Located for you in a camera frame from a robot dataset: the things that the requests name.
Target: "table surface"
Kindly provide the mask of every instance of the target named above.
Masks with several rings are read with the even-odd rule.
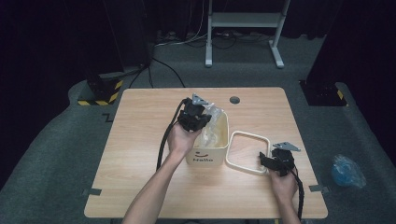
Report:
[[[122,94],[92,185],[93,189],[102,191],[100,195],[89,196],[85,207],[87,217],[124,216],[136,194],[155,173],[163,133],[178,104],[193,93],[224,109],[230,136],[234,131],[243,131],[265,136],[271,143],[290,142],[299,147],[302,151],[293,152],[293,157],[304,183],[303,218],[327,216],[321,193],[309,189],[318,182],[282,89],[197,88],[132,89]],[[232,96],[239,97],[240,103],[230,103]],[[236,160],[257,162],[259,149],[247,146],[246,153],[235,154]],[[298,193],[293,202],[297,208]],[[175,171],[159,217],[278,218],[280,215],[268,175],[237,171],[225,162],[221,166],[196,167],[183,161]]]

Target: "metal stand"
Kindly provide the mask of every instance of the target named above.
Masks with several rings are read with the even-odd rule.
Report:
[[[208,20],[207,20],[207,40],[205,66],[211,67],[212,60],[212,28],[213,27],[271,27],[276,28],[274,40],[269,41],[273,52],[276,66],[283,68],[282,58],[280,57],[277,43],[282,32],[283,24],[289,9],[290,0],[285,1],[282,12],[280,13],[223,13],[212,11],[212,1],[209,0]]]

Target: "person's right hand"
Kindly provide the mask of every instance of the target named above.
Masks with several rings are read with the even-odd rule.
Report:
[[[291,200],[298,189],[297,181],[291,172],[287,175],[279,176],[278,172],[268,170],[272,179],[272,188],[278,203],[291,203]]]
[[[201,131],[189,133],[179,123],[176,123],[167,139],[171,154],[176,154],[183,159],[192,150],[194,141]]]

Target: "plastic bag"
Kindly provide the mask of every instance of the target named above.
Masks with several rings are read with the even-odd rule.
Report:
[[[219,141],[219,131],[216,129],[216,126],[223,110],[216,107],[214,103],[204,105],[204,107],[206,109],[206,114],[211,115],[212,118],[199,135],[200,139],[197,141],[199,143],[198,147],[214,147]]]
[[[332,178],[337,185],[356,186],[360,189],[366,185],[366,178],[356,162],[343,155],[335,156],[333,162]]]

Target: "gray carpet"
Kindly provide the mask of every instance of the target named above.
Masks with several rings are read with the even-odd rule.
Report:
[[[324,193],[327,218],[305,223],[394,223],[396,170],[378,144],[359,108],[343,83],[337,87],[348,106],[309,106],[299,80],[306,79],[322,39],[281,38],[279,51],[285,68],[277,69],[266,42],[236,42],[229,49],[214,49],[213,67],[205,68],[205,48],[161,46],[154,57],[172,66],[187,87],[281,87],[285,90],[306,150]],[[219,47],[232,42],[215,40]],[[150,67],[155,88],[181,87],[164,65]],[[124,77],[122,90],[132,77]],[[83,211],[102,156],[114,105],[79,106],[84,83],[69,92],[70,106],[53,119],[30,145],[0,192],[0,223],[120,223],[120,219],[87,218]],[[148,70],[132,88],[150,88]],[[343,154],[355,161],[367,179],[362,189],[337,186],[331,178],[332,159]],[[159,223],[176,223],[160,220]],[[274,223],[260,220],[260,223]]]

